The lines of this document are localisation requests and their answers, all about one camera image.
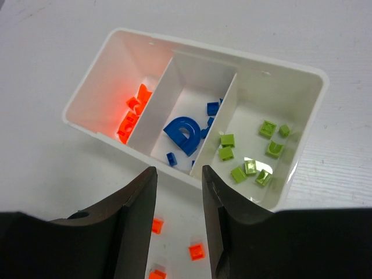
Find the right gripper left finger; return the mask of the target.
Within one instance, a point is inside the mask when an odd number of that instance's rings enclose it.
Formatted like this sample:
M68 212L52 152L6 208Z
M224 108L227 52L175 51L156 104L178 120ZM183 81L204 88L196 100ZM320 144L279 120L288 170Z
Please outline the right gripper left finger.
M157 183L149 167L66 219L1 213L1 277L144 278Z

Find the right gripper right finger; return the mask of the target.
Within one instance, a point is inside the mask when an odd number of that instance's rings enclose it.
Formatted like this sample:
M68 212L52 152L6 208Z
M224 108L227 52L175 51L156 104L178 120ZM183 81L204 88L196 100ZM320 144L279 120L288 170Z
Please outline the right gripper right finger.
M371 209L271 212L208 165L202 195L213 278L370 278Z

